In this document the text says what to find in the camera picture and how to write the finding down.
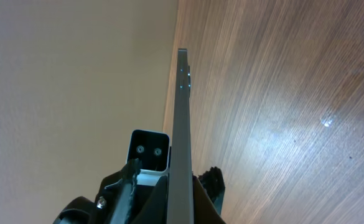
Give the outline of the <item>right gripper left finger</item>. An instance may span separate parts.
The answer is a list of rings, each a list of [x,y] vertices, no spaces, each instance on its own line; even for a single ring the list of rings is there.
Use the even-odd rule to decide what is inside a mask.
[[[105,177],[91,201],[72,200],[54,224],[165,223],[168,176],[146,175],[139,159],[131,159],[118,172]]]

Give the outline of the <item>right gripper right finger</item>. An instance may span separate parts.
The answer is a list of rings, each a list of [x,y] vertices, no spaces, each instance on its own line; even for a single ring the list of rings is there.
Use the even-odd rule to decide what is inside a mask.
[[[194,223],[225,224],[221,217],[225,183],[220,168],[193,176]]]

